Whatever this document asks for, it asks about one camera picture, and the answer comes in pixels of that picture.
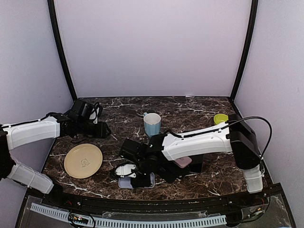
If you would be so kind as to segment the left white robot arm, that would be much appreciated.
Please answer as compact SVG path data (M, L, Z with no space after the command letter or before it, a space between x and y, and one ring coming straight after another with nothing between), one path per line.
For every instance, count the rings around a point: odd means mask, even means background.
M47 175L14 160L10 151L36 141L64 136L73 138L78 134L104 139L111 134L111 130L105 122L71 119L61 113L49 113L41 119L23 123L1 125L0 178L11 179L47 194L55 206L63 207L67 203L67 196L60 191L61 186Z

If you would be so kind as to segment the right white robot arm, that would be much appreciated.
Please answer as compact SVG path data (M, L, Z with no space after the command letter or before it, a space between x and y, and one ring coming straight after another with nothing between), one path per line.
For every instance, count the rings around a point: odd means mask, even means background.
M259 150L256 133L246 123L252 119L252 116L241 118L237 114L230 114L227 121L209 128L186 133L166 130L153 135L148 144L126 140L123 148L136 166L135 180L156 173L168 183L184 175L184 169L177 164L178 160L230 152L237 167L242 170L247 185L242 201L247 206L253 206L261 198L265 152Z

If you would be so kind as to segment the black screen smartphone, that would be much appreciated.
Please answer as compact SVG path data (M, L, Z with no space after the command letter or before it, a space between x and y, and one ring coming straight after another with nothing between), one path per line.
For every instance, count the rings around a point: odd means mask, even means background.
M192 173L202 173L203 168L203 154L190 156L192 162L190 163L190 172Z

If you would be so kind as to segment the black phone case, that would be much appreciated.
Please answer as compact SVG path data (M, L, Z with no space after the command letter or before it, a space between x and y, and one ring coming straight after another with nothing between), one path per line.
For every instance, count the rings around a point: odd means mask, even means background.
M159 167L157 174L167 183L173 183L176 179L183 179L190 173L188 167L180 168L178 166Z

